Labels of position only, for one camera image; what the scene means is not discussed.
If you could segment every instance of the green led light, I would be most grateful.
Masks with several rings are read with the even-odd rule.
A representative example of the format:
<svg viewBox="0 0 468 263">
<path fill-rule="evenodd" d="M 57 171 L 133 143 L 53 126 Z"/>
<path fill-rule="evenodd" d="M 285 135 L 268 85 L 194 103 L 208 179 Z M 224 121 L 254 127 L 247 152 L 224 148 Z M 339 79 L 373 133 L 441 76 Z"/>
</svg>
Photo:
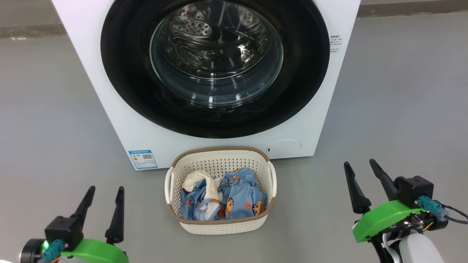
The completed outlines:
<svg viewBox="0 0 468 263">
<path fill-rule="evenodd" d="M 47 250 L 47 249 L 49 248 L 49 243 L 47 242 L 47 240 L 44 241 L 44 243 L 42 243 L 42 248 L 43 248 L 44 250 Z"/>
</svg>

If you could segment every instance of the clothes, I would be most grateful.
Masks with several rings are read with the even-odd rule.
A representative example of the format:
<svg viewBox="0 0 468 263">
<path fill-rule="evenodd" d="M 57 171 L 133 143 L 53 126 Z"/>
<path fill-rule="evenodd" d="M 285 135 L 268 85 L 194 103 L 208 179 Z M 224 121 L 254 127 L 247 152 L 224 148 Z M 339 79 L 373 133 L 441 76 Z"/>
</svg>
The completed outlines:
<svg viewBox="0 0 468 263">
<path fill-rule="evenodd" d="M 213 179 L 205 171 L 187 175 L 182 183 L 179 216 L 187 220 L 216 220 L 224 216 L 218 200 L 221 178 Z"/>
<path fill-rule="evenodd" d="M 265 210 L 266 195 L 258 188 L 255 173 L 248 168 L 227 172 L 218 190 L 223 192 L 221 208 L 226 219 L 252 217 Z"/>
</svg>

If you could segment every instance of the yellow wire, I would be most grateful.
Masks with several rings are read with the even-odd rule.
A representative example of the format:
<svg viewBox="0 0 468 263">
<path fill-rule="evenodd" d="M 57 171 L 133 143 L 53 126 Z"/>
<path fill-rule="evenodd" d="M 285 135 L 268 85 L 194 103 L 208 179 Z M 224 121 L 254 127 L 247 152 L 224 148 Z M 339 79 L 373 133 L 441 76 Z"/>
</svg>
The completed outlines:
<svg viewBox="0 0 468 263">
<path fill-rule="evenodd" d="M 434 224 L 434 222 L 431 222 L 430 224 L 428 224 L 424 229 L 423 229 L 423 232 L 426 231 L 428 228 L 430 228 L 432 226 L 432 224 Z"/>
</svg>

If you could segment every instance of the robotic arm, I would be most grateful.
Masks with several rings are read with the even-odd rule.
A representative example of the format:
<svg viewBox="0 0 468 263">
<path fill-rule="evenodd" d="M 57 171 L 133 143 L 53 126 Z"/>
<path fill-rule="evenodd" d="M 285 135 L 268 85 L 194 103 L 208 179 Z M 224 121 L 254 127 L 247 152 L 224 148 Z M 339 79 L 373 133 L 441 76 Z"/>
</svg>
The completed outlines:
<svg viewBox="0 0 468 263">
<path fill-rule="evenodd" d="M 20 255 L 20 263 L 56 263 L 61 256 L 76 257 L 89 263 L 128 263 L 125 252 L 114 244 L 124 240 L 124 188 L 118 189 L 116 208 L 106 242 L 84 239 L 83 225 L 93 202 L 95 186 L 91 186 L 70 217 L 57 216 L 46 228 L 45 239 L 31 239 Z"/>
<path fill-rule="evenodd" d="M 400 176 L 393 181 L 374 159 L 370 165 L 388 197 L 388 202 L 373 210 L 356 182 L 351 165 L 344 163 L 353 212 L 362 214 L 352 227 L 356 241 L 372 243 L 380 263 L 444 263 L 424 232 L 443 229 L 449 220 L 468 224 L 449 217 L 446 208 L 467 219 L 468 215 L 432 200 L 434 184 L 430 181 L 420 176 Z"/>
</svg>

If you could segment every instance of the black cable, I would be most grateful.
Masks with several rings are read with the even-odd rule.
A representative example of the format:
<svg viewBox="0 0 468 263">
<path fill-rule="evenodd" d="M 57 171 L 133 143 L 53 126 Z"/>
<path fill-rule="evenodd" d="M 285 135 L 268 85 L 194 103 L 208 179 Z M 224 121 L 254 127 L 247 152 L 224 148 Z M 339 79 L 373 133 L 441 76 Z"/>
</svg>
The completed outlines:
<svg viewBox="0 0 468 263">
<path fill-rule="evenodd" d="M 453 208 L 449 205 L 442 205 L 442 208 L 448 208 L 448 209 L 451 209 L 457 213 L 459 213 L 460 215 L 464 216 L 466 219 L 468 219 L 468 215 L 463 213 L 462 211 L 456 209 L 456 208 Z M 452 218 L 452 217 L 449 217 L 449 216 L 444 216 L 445 218 L 447 218 L 448 220 L 450 221 L 453 221 L 455 223 L 460 223 L 460 224 L 465 224 L 465 225 L 468 225 L 468 221 L 464 221 L 464 220 L 458 220 L 458 219 L 455 219 L 455 218 Z"/>
</svg>

